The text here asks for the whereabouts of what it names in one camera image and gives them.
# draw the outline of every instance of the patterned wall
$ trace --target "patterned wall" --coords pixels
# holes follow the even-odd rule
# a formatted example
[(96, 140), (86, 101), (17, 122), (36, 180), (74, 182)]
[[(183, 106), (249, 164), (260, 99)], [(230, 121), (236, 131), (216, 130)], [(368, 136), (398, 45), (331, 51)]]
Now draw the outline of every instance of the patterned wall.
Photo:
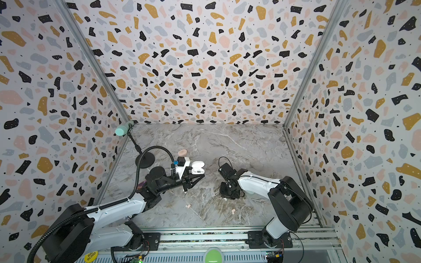
[(421, 262), (420, 8), (352, 1), (287, 127), (349, 262)]
[(66, 207), (93, 203), (123, 141), (52, 3), (0, 1), (0, 24), (0, 262), (23, 263)]
[(128, 115), (283, 123), (335, 1), (69, 0)]

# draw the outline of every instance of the black mounting bracket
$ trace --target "black mounting bracket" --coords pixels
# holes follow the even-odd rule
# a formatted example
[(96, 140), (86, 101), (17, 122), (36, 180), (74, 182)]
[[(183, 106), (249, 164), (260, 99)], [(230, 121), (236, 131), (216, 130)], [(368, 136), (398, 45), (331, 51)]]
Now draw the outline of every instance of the black mounting bracket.
[[(245, 241), (250, 248), (268, 248), (263, 241), (262, 231), (249, 231), (247, 232), (248, 239)], [(278, 245), (274, 248), (282, 248), (281, 240), (284, 242), (284, 248), (292, 248), (291, 236), (288, 232), (284, 233), (279, 239)]]

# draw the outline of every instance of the pink round object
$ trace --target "pink round object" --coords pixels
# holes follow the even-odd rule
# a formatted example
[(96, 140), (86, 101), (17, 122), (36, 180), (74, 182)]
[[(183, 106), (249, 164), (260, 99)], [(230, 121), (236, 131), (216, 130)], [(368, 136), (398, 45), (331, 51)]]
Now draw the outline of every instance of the pink round object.
[(179, 151), (179, 156), (180, 157), (185, 157), (187, 155), (187, 150), (186, 149), (182, 149)]

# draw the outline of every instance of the black cable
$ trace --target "black cable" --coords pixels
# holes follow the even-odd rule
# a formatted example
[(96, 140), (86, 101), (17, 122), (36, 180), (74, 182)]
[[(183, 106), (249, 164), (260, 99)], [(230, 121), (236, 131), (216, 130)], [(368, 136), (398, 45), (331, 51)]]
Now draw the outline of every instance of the black cable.
[(112, 260), (112, 262), (113, 263), (117, 263), (117, 260), (115, 259), (115, 256), (114, 256), (114, 247), (111, 247), (110, 252), (111, 252), (111, 260)]
[(294, 232), (290, 232), (290, 233), (294, 234), (294, 236), (296, 236), (298, 238), (298, 240), (301, 242), (301, 247), (303, 248), (303, 254), (301, 255), (300, 261), (297, 262), (297, 263), (300, 263), (301, 260), (303, 260), (303, 257), (304, 257), (304, 245), (303, 245), (303, 242), (301, 241), (301, 239)]
[(74, 221), (75, 219), (78, 219), (80, 216), (82, 216), (82, 215), (87, 215), (87, 214), (90, 214), (90, 213), (93, 213), (93, 212), (96, 212), (96, 211), (98, 211), (99, 209), (106, 209), (106, 208), (109, 208), (109, 207), (112, 207), (112, 206), (114, 206), (114, 205), (118, 205), (118, 204), (121, 204), (121, 203), (124, 203), (124, 202), (126, 202), (126, 201), (128, 201), (128, 200), (130, 200), (133, 196), (134, 196), (134, 194), (136, 193), (136, 190), (137, 190), (137, 186), (138, 186), (138, 184), (139, 184), (139, 173), (140, 173), (140, 162), (141, 162), (141, 160), (143, 159), (143, 157), (144, 157), (144, 155), (145, 155), (145, 153), (147, 153), (148, 151), (150, 151), (150, 150), (152, 150), (152, 149), (161, 149), (161, 150), (164, 150), (164, 151), (166, 151), (167, 153), (168, 153), (168, 155), (170, 156), (170, 158), (171, 158), (171, 177), (173, 177), (173, 175), (174, 175), (174, 170), (175, 170), (175, 165), (174, 165), (174, 158), (173, 158), (173, 155), (170, 153), (170, 151), (169, 150), (167, 150), (166, 148), (164, 148), (164, 147), (162, 147), (162, 146), (151, 146), (151, 147), (149, 147), (149, 148), (147, 148), (143, 153), (142, 153), (142, 155), (141, 155), (141, 157), (140, 157), (140, 159), (139, 159), (139, 162), (137, 163), (137, 169), (136, 169), (136, 181), (135, 181), (135, 186), (134, 186), (134, 189), (133, 189), (133, 191), (132, 191), (132, 193), (128, 196), (128, 197), (126, 197), (126, 198), (124, 198), (124, 199), (121, 199), (121, 200), (117, 200), (117, 201), (115, 201), (115, 202), (112, 202), (112, 203), (109, 203), (109, 204), (106, 204), (106, 205), (102, 205), (102, 206), (99, 206), (99, 207), (96, 207), (96, 208), (93, 208), (93, 209), (89, 209), (89, 210), (84, 210), (84, 211), (82, 211), (82, 212), (79, 212), (79, 213), (76, 213), (76, 214), (74, 214), (74, 215), (72, 215), (72, 216), (70, 216), (70, 217), (68, 217), (68, 218), (66, 218), (66, 219), (64, 219), (63, 221), (61, 221), (61, 222), (59, 222), (57, 225), (55, 225), (53, 228), (51, 228), (50, 230), (48, 230), (47, 232), (45, 232), (43, 235), (42, 235), (42, 237), (38, 240), (38, 242), (34, 245), (34, 247), (32, 248), (32, 250), (31, 250), (31, 252), (29, 252), (29, 255), (28, 255), (28, 259), (27, 259), (27, 263), (34, 263), (34, 259), (35, 259), (35, 255), (37, 254), (37, 251), (38, 251), (38, 249), (41, 247), (41, 245), (44, 243), (44, 241), (50, 236), (50, 235), (52, 235), (52, 233), (54, 233), (55, 231), (57, 231), (60, 227), (62, 227), (62, 226), (64, 226), (64, 225), (66, 225), (66, 224), (68, 224), (68, 223), (70, 223), (70, 222), (72, 222), (72, 221)]
[(225, 159), (227, 159), (227, 160), (229, 161), (229, 165), (231, 165), (231, 168), (233, 168), (233, 167), (232, 167), (232, 164), (231, 164), (231, 161), (230, 161), (227, 157), (225, 157), (225, 156), (221, 156), (221, 157), (218, 159), (218, 166), (219, 166), (219, 168), (221, 168), (221, 165), (219, 164), (219, 160), (220, 160), (221, 158), (225, 158)]

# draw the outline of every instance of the gray marble floor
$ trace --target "gray marble floor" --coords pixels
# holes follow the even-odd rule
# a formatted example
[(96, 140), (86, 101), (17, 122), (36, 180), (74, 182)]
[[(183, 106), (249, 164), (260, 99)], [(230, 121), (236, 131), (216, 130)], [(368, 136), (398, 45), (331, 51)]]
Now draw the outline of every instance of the gray marble floor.
[[(245, 168), (270, 178), (288, 175), (301, 184), (280, 125), (139, 124), (132, 134), (143, 149), (160, 145), (171, 151), (174, 159), (179, 150), (186, 149), (192, 161), (205, 162), (205, 178), (187, 193), (179, 187), (162, 194), (160, 203), (134, 218), (140, 227), (266, 225), (275, 216), (269, 200), (257, 194), (246, 194), (237, 200), (224, 200), (219, 195), (223, 179), (217, 169), (221, 156), (228, 157), (236, 170)], [(158, 149), (151, 152), (156, 158), (153, 167), (163, 166), (169, 174), (168, 155)], [(129, 141), (102, 203), (131, 193), (137, 155)], [(140, 181), (144, 180), (147, 170), (150, 168), (141, 170)]]

